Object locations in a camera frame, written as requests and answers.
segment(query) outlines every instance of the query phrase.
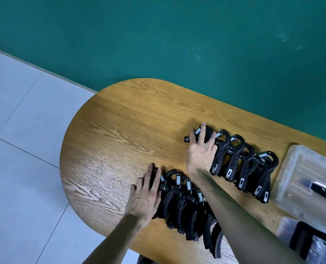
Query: wooden table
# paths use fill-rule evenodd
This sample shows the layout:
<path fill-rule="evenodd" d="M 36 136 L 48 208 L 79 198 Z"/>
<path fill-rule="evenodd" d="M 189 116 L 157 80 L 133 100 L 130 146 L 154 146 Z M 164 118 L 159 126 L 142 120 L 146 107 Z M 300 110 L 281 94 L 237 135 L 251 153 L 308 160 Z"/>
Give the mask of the wooden table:
<path fill-rule="evenodd" d="M 215 130 L 223 128 L 242 135 L 258 152 L 275 152 L 279 166 L 294 144 L 326 156 L 326 142 L 306 133 L 163 80 L 126 80 L 94 95 L 68 127 L 60 173 L 71 206 L 88 226 L 107 236 L 124 213 L 130 184 L 143 175 L 150 162 L 185 172 L 188 145 L 183 137 L 204 121 Z M 223 178 L 215 180 L 275 232 L 285 213 L 274 203 L 261 204 Z M 162 263 L 237 262 L 225 239 L 222 259 L 215 260 L 201 239 L 186 241 L 162 219 L 151 221 L 130 248 Z"/>

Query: hand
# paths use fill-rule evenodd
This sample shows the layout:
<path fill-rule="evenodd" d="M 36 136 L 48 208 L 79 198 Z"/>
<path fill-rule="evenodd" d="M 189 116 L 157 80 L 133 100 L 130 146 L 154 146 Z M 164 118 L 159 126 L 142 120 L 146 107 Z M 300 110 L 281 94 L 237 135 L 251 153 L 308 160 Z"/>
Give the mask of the hand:
<path fill-rule="evenodd" d="M 129 201 L 124 212 L 124 215 L 137 217 L 139 229 L 148 225 L 161 202 L 161 191 L 158 192 L 161 168 L 158 169 L 150 189 L 152 169 L 153 165 L 150 164 L 144 177 L 138 178 L 136 185 L 131 185 Z"/>
<path fill-rule="evenodd" d="M 195 132 L 191 130 L 190 146 L 186 154 L 186 170 L 192 181 L 196 181 L 199 170 L 209 172 L 218 146 L 214 144 L 216 133 L 213 132 L 205 143 L 206 123 L 201 125 L 200 136 L 196 142 Z"/>

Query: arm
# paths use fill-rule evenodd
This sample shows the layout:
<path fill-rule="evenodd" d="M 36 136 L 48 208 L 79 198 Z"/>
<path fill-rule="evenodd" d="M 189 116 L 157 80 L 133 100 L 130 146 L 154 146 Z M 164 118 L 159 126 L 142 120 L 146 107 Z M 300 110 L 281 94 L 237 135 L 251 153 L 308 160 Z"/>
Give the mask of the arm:
<path fill-rule="evenodd" d="M 191 131 L 186 169 L 208 201 L 239 263 L 304 263 L 214 181 L 209 169 L 217 151 L 215 132 L 207 143 L 204 140 L 205 123 L 198 143 Z"/>
<path fill-rule="evenodd" d="M 122 262 L 131 241 L 148 225 L 161 202 L 161 192 L 158 192 L 161 169 L 158 169 L 150 189 L 152 168 L 153 165 L 150 164 L 145 176 L 138 178 L 136 185 L 131 185 L 123 218 L 83 264 Z"/>

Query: teal wall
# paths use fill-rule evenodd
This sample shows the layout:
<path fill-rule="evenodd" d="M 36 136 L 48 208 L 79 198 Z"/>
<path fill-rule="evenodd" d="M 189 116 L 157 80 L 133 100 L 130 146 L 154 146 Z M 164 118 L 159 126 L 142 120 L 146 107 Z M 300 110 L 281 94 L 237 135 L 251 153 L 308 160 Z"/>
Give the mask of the teal wall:
<path fill-rule="evenodd" d="M 95 90 L 164 79 L 326 140 L 326 0 L 0 0 L 0 50 Z"/>

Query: white floor tile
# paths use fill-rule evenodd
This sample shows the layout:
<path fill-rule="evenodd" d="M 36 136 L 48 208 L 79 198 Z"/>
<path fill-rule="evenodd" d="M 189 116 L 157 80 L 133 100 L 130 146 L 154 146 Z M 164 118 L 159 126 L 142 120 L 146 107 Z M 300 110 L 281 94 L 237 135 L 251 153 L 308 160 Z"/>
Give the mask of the white floor tile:
<path fill-rule="evenodd" d="M 35 264 L 67 204 L 58 168 L 0 140 L 0 264 Z"/>
<path fill-rule="evenodd" d="M 59 167 L 66 129 L 93 95 L 43 73 L 2 129 L 0 138 Z"/>
<path fill-rule="evenodd" d="M 104 238 L 68 205 L 37 264 L 81 264 Z M 136 264 L 138 256 L 129 249 L 122 263 Z"/>
<path fill-rule="evenodd" d="M 0 130 L 41 71 L 0 53 Z"/>

